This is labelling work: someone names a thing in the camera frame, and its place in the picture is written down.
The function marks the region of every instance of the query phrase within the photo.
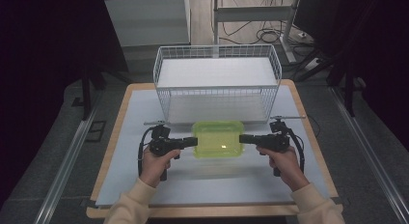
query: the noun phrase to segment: wire mesh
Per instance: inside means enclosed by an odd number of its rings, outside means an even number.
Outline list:
[[[209,87],[161,87],[159,79],[167,59],[265,58],[275,83],[271,85],[223,85]],[[162,46],[153,71],[162,110],[171,124],[193,124],[204,120],[267,122],[281,81],[281,65],[273,45]]]

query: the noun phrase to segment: wooden frame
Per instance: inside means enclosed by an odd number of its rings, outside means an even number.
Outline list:
[[[306,114],[302,101],[298,95],[294,83],[291,80],[284,79],[281,85],[289,87],[298,113],[300,115]],[[98,177],[95,182],[95,187],[91,196],[92,201],[96,201],[99,191],[107,175],[109,165],[111,163],[112,156],[114,154],[117,142],[120,136],[121,127],[123,126],[123,118],[125,117],[128,107],[129,99],[132,95],[132,91],[135,90],[154,90],[152,83],[143,84],[131,84],[127,87],[125,95],[123,97],[123,103],[120,108],[117,120],[114,125],[114,129],[111,134],[108,148],[105,152],[102,165],[99,170]],[[313,148],[314,156],[317,160],[318,166],[321,170],[325,183],[327,185],[328,193],[330,197],[339,197],[334,183],[331,179],[331,175],[328,171],[325,160],[322,156],[321,150],[315,139],[313,129],[308,119],[303,119],[303,126],[307,132],[310,144]],[[109,209],[95,209],[87,208],[87,215],[91,218],[104,218],[108,214]],[[243,205],[236,206],[195,206],[195,207],[161,207],[150,208],[150,218],[188,218],[188,217],[239,217],[239,216],[283,216],[283,215],[295,215],[298,213],[298,208],[295,204],[268,204],[268,205]]]

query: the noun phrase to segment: green plastic container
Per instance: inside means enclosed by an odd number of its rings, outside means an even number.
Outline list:
[[[244,132],[244,125],[239,121],[196,122],[192,132],[198,138],[193,151],[196,158],[237,157],[243,153],[238,136]]]

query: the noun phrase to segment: hand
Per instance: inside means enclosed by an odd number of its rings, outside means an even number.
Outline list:
[[[142,174],[139,179],[149,186],[157,187],[160,183],[160,175],[165,169],[171,167],[171,159],[179,154],[180,150],[172,150],[163,156],[156,156],[150,152],[150,147],[146,147],[142,161]]]
[[[289,147],[284,153],[276,153],[259,146],[257,146],[257,150],[262,154],[270,156],[270,167],[280,169],[281,179],[292,191],[296,191],[309,184],[309,181],[298,166],[294,147]]]

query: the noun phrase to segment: beige sleeve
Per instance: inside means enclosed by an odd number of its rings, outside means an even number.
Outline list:
[[[138,179],[132,189],[121,194],[120,200],[111,207],[104,224],[146,223],[150,214],[150,199],[155,192],[156,188]]]
[[[300,224],[345,223],[333,200],[322,197],[312,183],[291,193],[291,197],[300,210]]]

